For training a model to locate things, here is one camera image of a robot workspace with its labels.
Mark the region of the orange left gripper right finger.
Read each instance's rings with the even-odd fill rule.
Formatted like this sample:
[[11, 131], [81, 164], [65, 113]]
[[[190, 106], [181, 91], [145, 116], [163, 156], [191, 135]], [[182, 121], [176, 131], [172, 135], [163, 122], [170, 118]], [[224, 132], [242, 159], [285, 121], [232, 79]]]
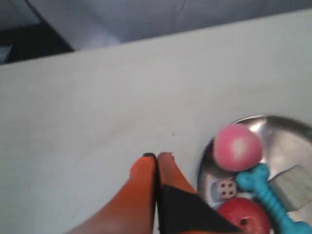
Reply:
[[211, 208], [185, 178], [172, 153], [157, 157], [158, 222], [161, 234], [242, 234]]

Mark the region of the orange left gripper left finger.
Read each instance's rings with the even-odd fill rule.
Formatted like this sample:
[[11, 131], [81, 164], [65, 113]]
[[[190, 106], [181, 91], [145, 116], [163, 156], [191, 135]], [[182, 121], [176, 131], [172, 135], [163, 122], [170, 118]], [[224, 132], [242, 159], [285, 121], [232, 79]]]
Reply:
[[145, 153], [131, 167], [129, 179], [96, 214], [70, 234], [151, 234], [154, 228], [156, 156]]

